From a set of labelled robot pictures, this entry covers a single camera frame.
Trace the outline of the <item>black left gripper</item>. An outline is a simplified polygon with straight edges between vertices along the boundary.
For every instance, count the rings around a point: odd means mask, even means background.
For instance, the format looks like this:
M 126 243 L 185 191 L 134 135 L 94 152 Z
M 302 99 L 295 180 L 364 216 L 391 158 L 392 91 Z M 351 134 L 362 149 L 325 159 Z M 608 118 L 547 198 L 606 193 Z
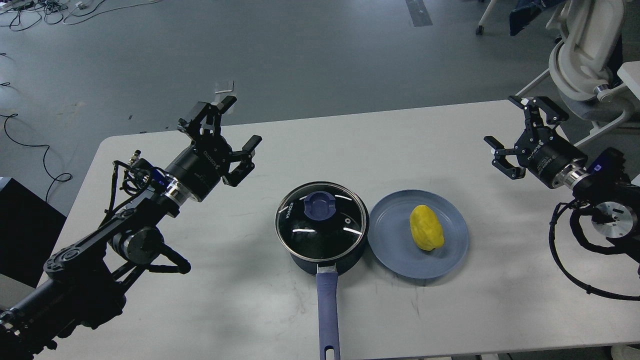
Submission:
M 177 129 L 190 137 L 190 144 L 169 163 L 166 173 L 197 202 L 202 202 L 221 179 L 225 185 L 237 187 L 255 169 L 253 159 L 262 136 L 253 135 L 238 151 L 232 151 L 222 136 L 222 116 L 237 100 L 227 95 L 215 104 L 198 101 L 185 118 L 178 119 Z

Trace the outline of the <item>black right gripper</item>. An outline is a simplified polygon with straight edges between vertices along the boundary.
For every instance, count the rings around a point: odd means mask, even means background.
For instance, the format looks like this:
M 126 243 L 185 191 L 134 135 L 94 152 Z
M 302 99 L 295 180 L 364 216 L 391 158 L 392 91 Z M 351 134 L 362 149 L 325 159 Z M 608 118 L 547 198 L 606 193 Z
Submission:
M 569 114 L 548 96 L 510 95 L 507 99 L 523 111 L 525 132 L 516 141 L 517 148 L 505 148 L 493 136 L 483 137 L 493 150 L 492 165 L 511 180 L 522 179 L 527 169 L 549 189 L 569 187 L 567 176 L 576 168 L 583 169 L 587 160 L 582 150 L 555 132 L 569 120 Z M 512 156 L 520 166 L 508 161 Z

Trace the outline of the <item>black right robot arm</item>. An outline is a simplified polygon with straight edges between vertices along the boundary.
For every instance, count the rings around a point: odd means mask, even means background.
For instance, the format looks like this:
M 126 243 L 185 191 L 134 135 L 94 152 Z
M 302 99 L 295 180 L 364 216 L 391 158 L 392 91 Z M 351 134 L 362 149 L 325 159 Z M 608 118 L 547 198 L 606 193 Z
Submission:
M 587 155 L 557 132 L 569 116 L 547 96 L 509 101 L 524 115 L 524 130 L 512 148 L 493 136 L 484 141 L 492 148 L 492 165 L 510 180 L 531 173 L 549 189 L 566 187 L 573 195 L 560 202 L 551 214 L 548 243 L 558 269 L 589 295 L 637 302 L 637 295 L 599 289 L 578 280 L 562 264 L 556 246 L 556 226 L 571 210 L 569 227 L 577 243 L 599 255 L 626 255 L 639 260 L 639 187 L 626 174 L 624 153 L 608 147 L 590 165 Z

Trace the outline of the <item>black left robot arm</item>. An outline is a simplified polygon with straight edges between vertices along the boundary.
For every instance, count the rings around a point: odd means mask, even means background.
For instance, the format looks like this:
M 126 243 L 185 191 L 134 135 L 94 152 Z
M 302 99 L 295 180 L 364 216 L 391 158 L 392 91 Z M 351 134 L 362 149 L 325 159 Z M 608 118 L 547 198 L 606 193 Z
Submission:
M 55 350 L 56 338 L 77 326 L 96 330 L 122 314 L 126 292 L 145 272 L 187 274 L 192 266 L 171 248 L 158 229 L 176 218 L 188 200 L 202 202 L 220 182 L 237 187 L 254 170 L 253 135 L 233 150 L 222 135 L 222 116 L 236 103 L 199 101 L 179 132 L 189 145 L 165 168 L 134 153 L 114 161 L 109 206 L 96 230 L 52 254 L 43 264 L 46 281 L 1 313 L 1 358 L 32 360 Z

